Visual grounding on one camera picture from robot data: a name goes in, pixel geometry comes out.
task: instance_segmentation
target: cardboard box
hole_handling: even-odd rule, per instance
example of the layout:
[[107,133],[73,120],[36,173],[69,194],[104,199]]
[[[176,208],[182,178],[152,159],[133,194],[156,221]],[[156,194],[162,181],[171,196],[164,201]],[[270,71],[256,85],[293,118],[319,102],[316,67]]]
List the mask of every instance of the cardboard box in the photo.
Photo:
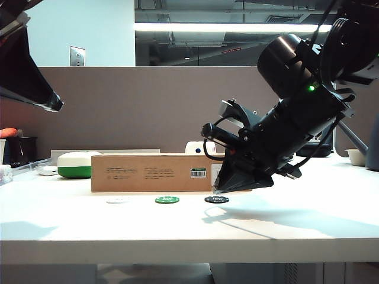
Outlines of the cardboard box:
[[221,164],[203,155],[182,153],[93,156],[91,190],[211,191]]

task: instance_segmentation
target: gray cubicle partition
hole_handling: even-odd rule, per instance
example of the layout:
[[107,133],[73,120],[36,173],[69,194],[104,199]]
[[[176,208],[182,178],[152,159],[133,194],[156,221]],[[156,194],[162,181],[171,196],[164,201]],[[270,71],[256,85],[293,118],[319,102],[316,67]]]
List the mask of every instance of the gray cubicle partition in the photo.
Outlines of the gray cubicle partition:
[[[218,118],[222,99],[236,98],[264,115],[278,97],[256,67],[42,67],[65,102],[59,113],[1,99],[0,127],[38,137],[40,158],[51,149],[184,151]],[[346,123],[367,143],[379,96],[360,89]],[[352,147],[338,135],[340,150]]]

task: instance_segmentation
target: orange object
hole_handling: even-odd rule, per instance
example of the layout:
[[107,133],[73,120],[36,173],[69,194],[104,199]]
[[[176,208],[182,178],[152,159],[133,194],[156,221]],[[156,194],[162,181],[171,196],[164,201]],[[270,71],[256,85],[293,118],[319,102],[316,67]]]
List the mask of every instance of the orange object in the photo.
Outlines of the orange object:
[[4,128],[0,130],[0,139],[7,137],[15,137],[17,135],[16,128]]

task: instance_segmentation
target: black mug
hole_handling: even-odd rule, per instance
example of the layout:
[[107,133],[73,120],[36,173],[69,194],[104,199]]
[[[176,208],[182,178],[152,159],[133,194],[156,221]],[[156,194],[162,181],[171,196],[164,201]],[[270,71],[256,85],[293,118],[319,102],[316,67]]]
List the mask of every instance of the black mug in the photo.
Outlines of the black mug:
[[8,137],[9,162],[19,167],[37,160],[37,137]]

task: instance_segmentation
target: barcode label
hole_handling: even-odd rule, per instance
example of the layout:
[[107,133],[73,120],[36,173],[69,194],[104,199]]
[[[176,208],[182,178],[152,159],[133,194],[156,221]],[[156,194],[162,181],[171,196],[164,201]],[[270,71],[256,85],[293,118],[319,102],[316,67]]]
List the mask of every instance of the barcode label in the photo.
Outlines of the barcode label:
[[191,178],[206,178],[207,177],[207,169],[191,169]]

